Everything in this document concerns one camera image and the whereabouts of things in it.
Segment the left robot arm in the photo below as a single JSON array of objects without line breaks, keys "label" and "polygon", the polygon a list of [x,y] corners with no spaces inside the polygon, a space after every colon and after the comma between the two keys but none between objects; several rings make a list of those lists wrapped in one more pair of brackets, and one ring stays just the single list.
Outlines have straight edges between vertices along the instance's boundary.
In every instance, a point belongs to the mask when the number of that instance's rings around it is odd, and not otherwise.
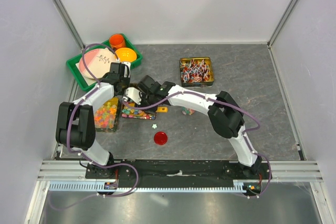
[{"label": "left robot arm", "polygon": [[63,102],[58,109],[56,141],[69,153],[76,153],[97,166],[97,173],[111,178],[115,173],[113,155],[96,140],[95,112],[108,100],[122,95],[130,84],[129,62],[110,65],[110,70],[81,98]]}]

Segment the yellow plastic scoop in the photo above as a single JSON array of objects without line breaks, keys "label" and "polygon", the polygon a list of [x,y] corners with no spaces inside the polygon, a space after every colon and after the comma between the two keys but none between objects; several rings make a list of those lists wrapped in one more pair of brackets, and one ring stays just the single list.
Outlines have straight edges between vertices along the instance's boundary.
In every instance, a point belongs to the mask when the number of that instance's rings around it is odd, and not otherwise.
[{"label": "yellow plastic scoop", "polygon": [[168,108],[165,106],[159,106],[155,110],[144,110],[145,113],[166,113]]}]

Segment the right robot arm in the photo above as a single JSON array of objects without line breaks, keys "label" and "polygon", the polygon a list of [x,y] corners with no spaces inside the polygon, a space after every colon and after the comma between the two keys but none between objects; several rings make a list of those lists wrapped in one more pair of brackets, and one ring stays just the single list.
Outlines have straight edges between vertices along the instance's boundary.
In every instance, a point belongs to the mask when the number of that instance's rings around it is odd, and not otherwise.
[{"label": "right robot arm", "polygon": [[219,94],[206,94],[186,89],[173,82],[159,84],[150,76],[145,76],[130,91],[130,99],[143,110],[149,110],[160,104],[181,106],[208,116],[214,131],[226,138],[234,148],[241,174],[248,179],[254,178],[261,166],[261,157],[253,148],[247,132],[260,128],[247,129],[243,116],[253,120],[255,117],[244,112],[232,96],[225,91]]}]

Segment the red round lid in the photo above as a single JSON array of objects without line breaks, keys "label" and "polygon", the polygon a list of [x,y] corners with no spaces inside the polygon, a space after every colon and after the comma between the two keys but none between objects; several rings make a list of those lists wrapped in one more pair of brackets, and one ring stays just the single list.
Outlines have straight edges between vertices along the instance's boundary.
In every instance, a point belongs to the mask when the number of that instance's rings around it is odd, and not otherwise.
[{"label": "red round lid", "polygon": [[165,132],[159,131],[154,135],[154,142],[157,145],[165,145],[168,141],[167,134]]}]

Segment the tin of pastel star candies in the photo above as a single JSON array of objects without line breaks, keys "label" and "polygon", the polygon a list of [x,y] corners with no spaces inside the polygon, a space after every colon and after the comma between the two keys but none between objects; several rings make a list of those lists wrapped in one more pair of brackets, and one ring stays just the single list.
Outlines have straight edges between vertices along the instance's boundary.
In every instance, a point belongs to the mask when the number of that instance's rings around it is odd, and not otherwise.
[{"label": "tin of pastel star candies", "polygon": [[136,102],[132,100],[132,98],[127,97],[126,95],[129,92],[126,90],[123,96],[122,101],[125,101],[129,104],[129,106],[125,106],[122,104],[121,108],[121,116],[127,119],[143,119],[143,120],[155,120],[156,119],[156,112],[145,112],[139,110],[138,105]]}]

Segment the clear glass jar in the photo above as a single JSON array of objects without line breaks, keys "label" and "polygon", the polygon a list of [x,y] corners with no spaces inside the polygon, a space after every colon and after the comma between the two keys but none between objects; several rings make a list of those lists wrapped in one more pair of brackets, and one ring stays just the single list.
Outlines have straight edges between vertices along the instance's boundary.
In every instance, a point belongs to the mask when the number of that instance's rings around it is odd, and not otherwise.
[{"label": "clear glass jar", "polygon": [[193,109],[182,107],[182,113],[184,115],[192,115],[194,112],[195,112],[195,110],[193,110]]}]

